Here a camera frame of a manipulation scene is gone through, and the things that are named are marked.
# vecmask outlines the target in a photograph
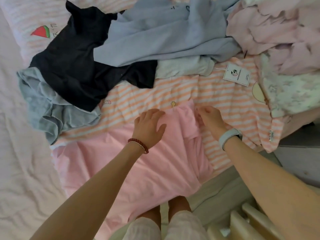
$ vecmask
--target pink garment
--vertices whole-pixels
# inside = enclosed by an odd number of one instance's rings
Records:
[[[143,154],[126,177],[96,235],[108,239],[138,215],[176,196],[190,196],[210,179],[213,168],[204,153],[192,100],[169,109],[162,140]],[[67,196],[71,196],[108,164],[131,138],[134,125],[111,129],[98,137],[72,142],[53,151],[54,164]]]
[[[268,51],[278,74],[309,73],[320,69],[320,25],[313,18],[319,12],[319,0],[265,0],[249,7],[240,3],[228,16],[226,34],[248,54]]]

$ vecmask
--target red beaded bracelet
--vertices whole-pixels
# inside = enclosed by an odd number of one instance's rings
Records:
[[[140,141],[138,139],[134,139],[134,138],[129,139],[128,143],[130,141],[133,141],[133,142],[139,144],[144,149],[144,154],[148,154],[149,153],[149,150],[148,150],[147,146],[142,141]]]

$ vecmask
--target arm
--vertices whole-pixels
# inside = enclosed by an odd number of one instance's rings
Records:
[[[220,111],[204,106],[198,113],[218,141],[227,131]],[[318,195],[236,136],[226,141],[224,149],[254,198],[286,239],[319,239]]]
[[[166,125],[157,131],[158,109],[144,112],[134,121],[132,137],[148,148],[157,144]],[[128,143],[103,169],[68,198],[35,232],[30,240],[92,240],[106,218],[127,174],[144,152],[137,143]]]

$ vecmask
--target person's left hand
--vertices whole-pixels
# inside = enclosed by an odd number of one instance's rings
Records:
[[[132,138],[140,140],[148,149],[156,145],[162,138],[166,124],[162,124],[157,131],[158,120],[165,114],[159,109],[149,109],[134,120]]]

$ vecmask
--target forearm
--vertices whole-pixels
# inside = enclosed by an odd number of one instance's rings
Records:
[[[92,240],[143,149],[128,143],[103,169],[68,198],[31,240]]]
[[[227,140],[224,148],[254,198],[286,239],[318,239],[319,196],[238,137]]]

